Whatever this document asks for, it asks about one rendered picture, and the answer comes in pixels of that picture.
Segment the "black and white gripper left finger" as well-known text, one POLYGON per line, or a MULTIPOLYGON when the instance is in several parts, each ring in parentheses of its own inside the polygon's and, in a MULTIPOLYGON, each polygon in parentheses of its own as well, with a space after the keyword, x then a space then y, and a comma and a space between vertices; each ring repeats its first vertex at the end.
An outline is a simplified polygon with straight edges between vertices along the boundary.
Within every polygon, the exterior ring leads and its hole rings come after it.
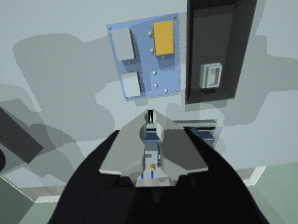
POLYGON ((119 187, 122 176, 137 178, 145 171, 144 137, 150 122, 147 109, 119 130, 115 130, 79 165, 65 186, 47 224, 64 222, 93 196, 119 187))

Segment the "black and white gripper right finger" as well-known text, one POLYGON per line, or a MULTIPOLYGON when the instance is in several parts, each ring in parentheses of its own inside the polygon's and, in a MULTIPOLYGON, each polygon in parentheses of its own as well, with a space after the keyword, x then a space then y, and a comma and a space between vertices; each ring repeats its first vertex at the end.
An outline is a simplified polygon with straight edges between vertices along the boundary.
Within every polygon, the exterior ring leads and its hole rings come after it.
POLYGON ((255 224, 270 224, 247 186, 233 167, 211 146, 188 128, 183 128, 158 111, 150 110, 161 140, 161 169, 175 186, 180 175, 191 185, 210 189, 240 208, 255 224))

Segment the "yellow block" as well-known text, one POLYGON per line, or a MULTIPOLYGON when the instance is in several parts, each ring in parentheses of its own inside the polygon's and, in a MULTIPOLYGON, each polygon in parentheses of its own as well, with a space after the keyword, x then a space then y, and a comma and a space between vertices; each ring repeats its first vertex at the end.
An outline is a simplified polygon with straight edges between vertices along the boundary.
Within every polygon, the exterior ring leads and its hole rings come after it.
POLYGON ((153 23, 153 38, 155 56, 173 53, 173 22, 153 23))

